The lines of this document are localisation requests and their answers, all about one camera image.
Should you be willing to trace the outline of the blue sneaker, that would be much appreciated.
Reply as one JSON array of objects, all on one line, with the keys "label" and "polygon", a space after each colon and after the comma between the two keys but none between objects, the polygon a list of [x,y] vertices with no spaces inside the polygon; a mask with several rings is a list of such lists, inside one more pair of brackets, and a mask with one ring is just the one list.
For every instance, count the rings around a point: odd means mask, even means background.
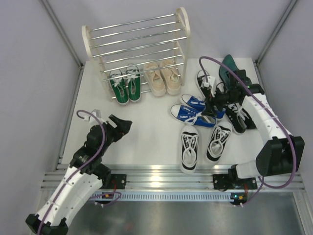
[{"label": "blue sneaker", "polygon": [[[190,106],[191,108],[195,110],[198,110],[198,111],[205,110],[205,101],[193,95],[183,94],[180,99],[182,103],[184,103],[187,106]],[[221,120],[224,117],[225,108],[223,108],[222,111],[219,111],[217,108],[215,108],[215,111],[216,111],[216,119]]]},{"label": "blue sneaker", "polygon": [[216,118],[211,116],[205,116],[202,114],[201,111],[185,105],[173,105],[170,108],[170,113],[176,120],[186,125],[213,128],[217,124]]}]

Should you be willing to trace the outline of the green sneaker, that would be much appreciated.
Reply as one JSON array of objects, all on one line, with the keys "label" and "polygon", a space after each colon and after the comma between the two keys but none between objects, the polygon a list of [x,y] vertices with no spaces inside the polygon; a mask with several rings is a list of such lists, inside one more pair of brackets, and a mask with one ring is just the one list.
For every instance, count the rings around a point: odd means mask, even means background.
[{"label": "green sneaker", "polygon": [[110,85],[115,94],[116,100],[121,105],[126,105],[129,101],[129,97],[126,91],[126,85],[124,78],[122,77],[123,73],[121,70],[113,70],[109,74]]},{"label": "green sneaker", "polygon": [[127,74],[128,95],[132,102],[138,102],[141,97],[141,75],[139,68],[134,64],[128,64],[125,70]]}]

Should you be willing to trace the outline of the beige lace sneaker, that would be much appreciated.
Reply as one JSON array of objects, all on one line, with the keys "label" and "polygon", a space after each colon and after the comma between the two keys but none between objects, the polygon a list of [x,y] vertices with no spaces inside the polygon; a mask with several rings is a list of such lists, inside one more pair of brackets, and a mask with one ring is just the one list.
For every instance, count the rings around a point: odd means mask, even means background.
[{"label": "beige lace sneaker", "polygon": [[154,96],[165,95],[166,87],[160,74],[160,69],[155,62],[144,65],[144,76]]},{"label": "beige lace sneaker", "polygon": [[160,63],[161,75],[165,81],[166,89],[170,95],[178,95],[180,93],[181,83],[179,79],[179,72],[176,65],[171,59],[163,60]]}]

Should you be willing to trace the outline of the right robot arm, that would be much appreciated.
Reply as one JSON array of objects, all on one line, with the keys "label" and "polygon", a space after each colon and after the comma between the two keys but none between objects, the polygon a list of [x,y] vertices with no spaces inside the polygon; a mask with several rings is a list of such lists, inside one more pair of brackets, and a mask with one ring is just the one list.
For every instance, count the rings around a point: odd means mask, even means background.
[{"label": "right robot arm", "polygon": [[260,84],[247,84],[241,79],[244,71],[229,71],[231,88],[224,92],[218,89],[216,79],[204,73],[201,88],[204,89],[204,114],[216,115],[214,107],[221,109],[229,104],[239,103],[251,117],[262,138],[263,147],[260,152],[245,163],[235,164],[228,170],[228,182],[231,187],[239,189],[246,184],[246,179],[259,178],[263,183],[265,177],[290,174],[288,186],[300,165],[304,150],[302,137],[293,136],[279,121],[268,104],[266,95]]}]

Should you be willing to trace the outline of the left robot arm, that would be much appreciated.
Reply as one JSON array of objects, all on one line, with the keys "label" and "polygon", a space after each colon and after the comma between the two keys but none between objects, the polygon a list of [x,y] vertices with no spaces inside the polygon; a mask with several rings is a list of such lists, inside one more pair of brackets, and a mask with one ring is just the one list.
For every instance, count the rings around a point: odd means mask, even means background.
[{"label": "left robot arm", "polygon": [[73,219],[92,195],[111,185],[111,169],[102,164],[102,157],[132,126],[132,121],[115,115],[104,121],[99,110],[78,110],[76,114],[91,128],[51,197],[38,212],[26,218],[27,226],[36,235],[67,234]]}]

